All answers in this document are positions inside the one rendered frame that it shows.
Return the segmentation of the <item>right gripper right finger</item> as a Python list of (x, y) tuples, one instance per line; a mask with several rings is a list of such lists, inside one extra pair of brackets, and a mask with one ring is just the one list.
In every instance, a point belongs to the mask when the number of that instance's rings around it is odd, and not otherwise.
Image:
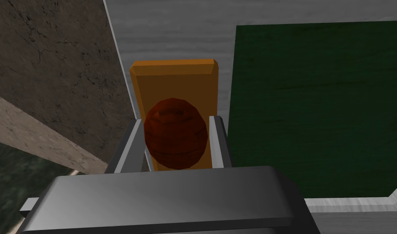
[(232, 167), (231, 150), (221, 116), (209, 117), (209, 141), (213, 168)]

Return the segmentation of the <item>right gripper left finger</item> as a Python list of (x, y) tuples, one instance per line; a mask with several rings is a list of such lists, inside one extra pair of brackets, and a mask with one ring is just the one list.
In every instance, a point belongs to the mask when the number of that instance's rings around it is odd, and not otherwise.
[(143, 122), (141, 119), (131, 120), (105, 173), (141, 172), (144, 152)]

